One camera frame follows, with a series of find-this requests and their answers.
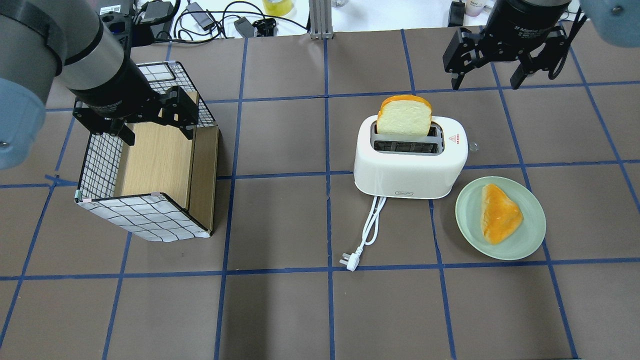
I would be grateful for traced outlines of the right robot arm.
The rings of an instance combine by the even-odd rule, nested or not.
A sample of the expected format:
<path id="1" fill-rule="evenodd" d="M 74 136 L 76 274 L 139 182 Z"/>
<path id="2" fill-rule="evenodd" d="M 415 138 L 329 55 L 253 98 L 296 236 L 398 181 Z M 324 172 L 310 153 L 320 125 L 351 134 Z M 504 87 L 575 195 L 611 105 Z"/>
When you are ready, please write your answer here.
<path id="1" fill-rule="evenodd" d="M 478 33 L 455 30 L 442 60 L 457 91 L 474 69 L 494 62 L 518 62 L 510 77 L 512 89 L 539 71 L 554 80 L 562 71 L 580 29 L 591 22 L 606 43 L 637 48 L 640 5 L 637 0 L 581 0 L 569 30 L 560 25 L 568 0 L 496 0 Z"/>

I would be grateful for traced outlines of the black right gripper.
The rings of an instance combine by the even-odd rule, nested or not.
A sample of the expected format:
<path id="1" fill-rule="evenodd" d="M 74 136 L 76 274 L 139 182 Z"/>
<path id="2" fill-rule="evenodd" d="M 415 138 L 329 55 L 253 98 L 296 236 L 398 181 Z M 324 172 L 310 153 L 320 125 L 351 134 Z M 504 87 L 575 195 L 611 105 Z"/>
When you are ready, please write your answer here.
<path id="1" fill-rule="evenodd" d="M 569 51 L 568 47 L 569 37 L 559 26 L 536 39 L 507 39 L 487 30 L 474 33 L 458 27 L 446 47 L 442 62 L 444 71 L 451 73 L 453 91 L 459 91 L 466 73 L 473 69 L 493 62 L 520 61 L 510 76 L 510 87 L 516 91 L 530 72 L 554 69 Z"/>

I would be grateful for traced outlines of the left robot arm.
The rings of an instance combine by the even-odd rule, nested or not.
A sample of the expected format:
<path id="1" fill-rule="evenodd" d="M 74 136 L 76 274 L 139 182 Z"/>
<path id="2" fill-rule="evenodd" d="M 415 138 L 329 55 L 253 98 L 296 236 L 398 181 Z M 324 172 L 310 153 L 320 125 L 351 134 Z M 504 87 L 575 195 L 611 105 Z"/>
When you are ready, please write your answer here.
<path id="1" fill-rule="evenodd" d="M 98 13 L 86 0 L 3 0 L 0 4 L 1 168 L 22 164 L 46 117 L 53 80 L 75 97 L 73 116 L 92 135 L 135 144 L 130 124 L 178 128 L 188 140 L 199 123 L 198 104 L 180 86 L 152 89 L 131 59 L 152 44 L 152 27 L 171 21 L 139 13 Z"/>

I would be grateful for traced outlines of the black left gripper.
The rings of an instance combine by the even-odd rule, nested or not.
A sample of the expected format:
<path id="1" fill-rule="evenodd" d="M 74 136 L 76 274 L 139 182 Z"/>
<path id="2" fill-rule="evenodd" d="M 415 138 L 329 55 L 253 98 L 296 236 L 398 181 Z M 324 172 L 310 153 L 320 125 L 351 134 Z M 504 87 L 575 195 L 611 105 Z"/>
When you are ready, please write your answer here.
<path id="1" fill-rule="evenodd" d="M 151 89 L 139 98 L 130 97 L 111 105 L 89 105 L 76 98 L 73 116 L 90 132 L 112 132 L 126 145 L 135 145 L 135 133 L 126 125 L 151 122 L 179 128 L 188 141 L 199 124 L 198 101 L 183 87 L 173 85 L 164 91 Z"/>

